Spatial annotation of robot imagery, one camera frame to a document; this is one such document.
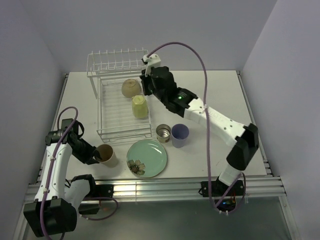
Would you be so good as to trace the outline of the brown paper-like cup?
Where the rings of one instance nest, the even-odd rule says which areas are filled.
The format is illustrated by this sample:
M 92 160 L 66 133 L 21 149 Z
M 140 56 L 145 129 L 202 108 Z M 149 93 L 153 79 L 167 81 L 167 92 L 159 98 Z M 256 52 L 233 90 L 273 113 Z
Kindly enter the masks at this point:
M 102 157 L 102 161 L 99 161 L 99 163 L 104 164 L 108 168 L 114 168 L 118 164 L 118 159 L 115 151 L 110 145 L 102 144 L 97 148 Z

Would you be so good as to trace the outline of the beige ceramic bowl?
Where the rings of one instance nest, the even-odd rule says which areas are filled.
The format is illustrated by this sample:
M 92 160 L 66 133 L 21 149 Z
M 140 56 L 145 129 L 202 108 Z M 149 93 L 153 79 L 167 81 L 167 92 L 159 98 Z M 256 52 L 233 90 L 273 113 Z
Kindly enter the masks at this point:
M 129 78 L 121 86 L 121 93 L 126 98 L 132 98 L 141 93 L 141 86 L 138 80 Z

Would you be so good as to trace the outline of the pale yellow mug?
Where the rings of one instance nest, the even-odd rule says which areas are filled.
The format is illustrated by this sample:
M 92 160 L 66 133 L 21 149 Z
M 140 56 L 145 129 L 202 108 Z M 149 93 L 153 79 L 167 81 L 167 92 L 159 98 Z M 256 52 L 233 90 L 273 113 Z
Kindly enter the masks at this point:
M 149 114 L 147 100 L 143 95 L 135 95 L 131 101 L 132 114 L 137 119 L 146 118 Z

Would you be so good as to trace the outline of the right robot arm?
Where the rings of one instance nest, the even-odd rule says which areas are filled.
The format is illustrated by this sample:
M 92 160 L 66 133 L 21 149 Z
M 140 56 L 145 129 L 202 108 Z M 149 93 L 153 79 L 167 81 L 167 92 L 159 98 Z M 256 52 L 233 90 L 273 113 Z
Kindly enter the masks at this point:
M 178 87 L 166 66 L 152 67 L 150 72 L 144 69 L 139 78 L 140 81 L 129 78 L 122 83 L 124 97 L 136 98 L 143 104 L 145 96 L 153 95 L 167 110 L 206 127 L 208 133 L 216 134 L 231 147 L 227 165 L 214 182 L 220 194 L 229 194 L 259 148 L 258 128 L 252 123 L 244 125 L 233 121 L 208 107 L 195 93 Z

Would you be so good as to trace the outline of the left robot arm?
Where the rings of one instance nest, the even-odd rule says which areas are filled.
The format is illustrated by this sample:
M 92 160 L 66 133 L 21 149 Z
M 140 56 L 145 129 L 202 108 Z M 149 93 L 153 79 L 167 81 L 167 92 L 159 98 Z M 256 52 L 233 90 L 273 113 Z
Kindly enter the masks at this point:
M 23 214 L 36 237 L 48 237 L 75 230 L 82 200 L 96 197 L 98 188 L 92 175 L 75 176 L 66 187 L 71 157 L 86 165 L 98 164 L 100 154 L 82 136 L 84 126 L 72 118 L 63 119 L 58 130 L 45 137 L 46 160 L 38 192 Z

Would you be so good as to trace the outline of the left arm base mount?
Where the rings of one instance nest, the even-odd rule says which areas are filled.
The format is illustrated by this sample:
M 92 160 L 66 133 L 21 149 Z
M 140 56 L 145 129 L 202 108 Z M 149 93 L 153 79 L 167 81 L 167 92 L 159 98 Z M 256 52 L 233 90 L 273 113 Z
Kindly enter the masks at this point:
M 78 211 L 80 215 L 96 215 L 101 209 L 102 202 L 113 202 L 114 186 L 112 184 L 98 184 L 95 186 L 93 193 L 87 194 L 83 201 L 89 203 L 81 203 Z

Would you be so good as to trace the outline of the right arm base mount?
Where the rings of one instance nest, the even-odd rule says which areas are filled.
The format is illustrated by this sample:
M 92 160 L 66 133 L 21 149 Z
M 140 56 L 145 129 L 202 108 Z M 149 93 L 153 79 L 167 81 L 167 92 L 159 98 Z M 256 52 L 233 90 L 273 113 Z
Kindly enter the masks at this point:
M 201 188 L 198 193 L 206 198 L 209 196 L 209 185 L 207 181 L 202 181 L 200 183 Z M 221 197 L 225 191 L 228 189 L 228 186 L 219 180 L 215 180 L 211 182 L 211 195 L 213 197 Z M 242 196 L 245 192 L 246 188 L 244 182 L 242 180 L 237 180 L 235 184 L 231 187 L 231 189 L 227 192 L 226 196 Z

